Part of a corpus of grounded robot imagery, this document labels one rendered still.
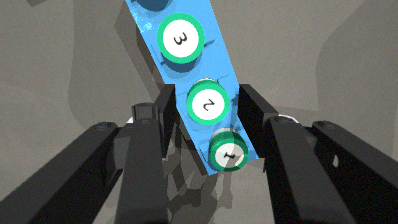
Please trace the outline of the dark green screw cap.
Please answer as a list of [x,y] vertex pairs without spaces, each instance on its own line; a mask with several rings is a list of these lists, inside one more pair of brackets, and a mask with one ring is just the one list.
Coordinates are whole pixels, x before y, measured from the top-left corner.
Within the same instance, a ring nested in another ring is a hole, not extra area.
[[224,131],[215,135],[209,145],[210,160],[214,167],[224,172],[242,168],[249,158],[248,147],[236,132]]

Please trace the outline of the blue tube rack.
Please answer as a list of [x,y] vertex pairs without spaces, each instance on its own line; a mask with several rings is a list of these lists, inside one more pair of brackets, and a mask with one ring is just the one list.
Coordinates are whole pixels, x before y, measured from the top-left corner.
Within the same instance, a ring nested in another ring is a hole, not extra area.
[[[237,116],[239,85],[223,42],[209,0],[126,0],[148,49],[159,69],[165,84],[175,84],[176,107],[191,136],[209,175],[220,172],[210,160],[209,145],[213,133],[223,127],[235,129],[244,139],[249,158],[258,156]],[[173,13],[187,13],[195,17],[203,27],[205,44],[200,55],[188,63],[168,60],[157,44],[157,30],[160,23]],[[203,125],[188,114],[186,98],[192,85],[202,78],[216,80],[228,93],[230,108],[220,122]],[[247,163],[246,162],[246,163]]]

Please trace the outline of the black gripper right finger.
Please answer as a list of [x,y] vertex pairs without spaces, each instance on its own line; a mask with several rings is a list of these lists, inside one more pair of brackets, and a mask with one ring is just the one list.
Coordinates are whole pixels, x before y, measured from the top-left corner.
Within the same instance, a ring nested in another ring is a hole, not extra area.
[[250,84],[237,116],[265,158],[275,224],[398,224],[398,161],[330,121],[279,115]]

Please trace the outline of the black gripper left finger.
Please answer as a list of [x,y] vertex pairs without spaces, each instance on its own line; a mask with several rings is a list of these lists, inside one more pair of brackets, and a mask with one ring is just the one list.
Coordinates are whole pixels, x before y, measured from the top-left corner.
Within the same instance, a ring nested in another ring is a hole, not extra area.
[[0,224],[93,224],[123,170],[114,224],[169,224],[162,158],[176,119],[175,84],[131,110],[124,127],[91,126],[1,200]]

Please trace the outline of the green screw cap with white number 2 label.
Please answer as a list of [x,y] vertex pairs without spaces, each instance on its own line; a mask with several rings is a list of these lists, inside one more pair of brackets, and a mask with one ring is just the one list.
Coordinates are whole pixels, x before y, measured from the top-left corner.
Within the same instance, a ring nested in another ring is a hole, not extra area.
[[189,89],[186,107],[194,121],[203,125],[212,125],[225,118],[230,108],[230,99],[218,82],[201,80]]

